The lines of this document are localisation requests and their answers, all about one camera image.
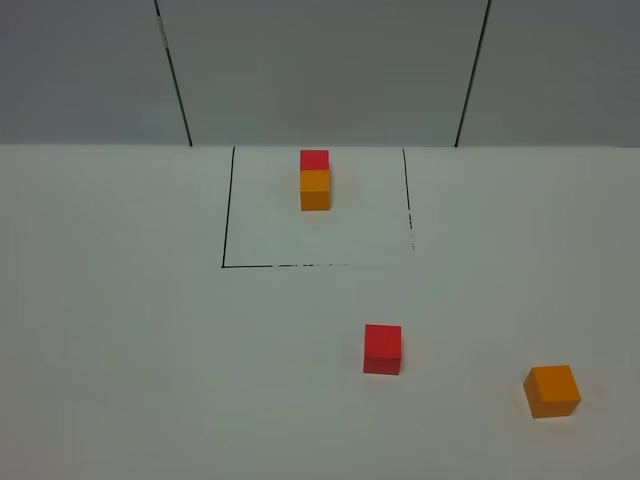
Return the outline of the template orange cube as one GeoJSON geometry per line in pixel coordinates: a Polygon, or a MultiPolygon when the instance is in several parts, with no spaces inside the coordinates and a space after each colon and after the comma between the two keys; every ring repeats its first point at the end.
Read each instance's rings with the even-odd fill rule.
{"type": "Polygon", "coordinates": [[[299,192],[302,211],[328,211],[331,208],[330,171],[302,170],[299,192]]]}

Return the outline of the template red cube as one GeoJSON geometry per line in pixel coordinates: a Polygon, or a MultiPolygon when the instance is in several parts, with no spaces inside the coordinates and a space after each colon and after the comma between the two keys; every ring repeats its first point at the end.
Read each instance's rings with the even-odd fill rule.
{"type": "Polygon", "coordinates": [[[328,150],[303,149],[300,151],[300,170],[329,170],[330,157],[328,150]]]}

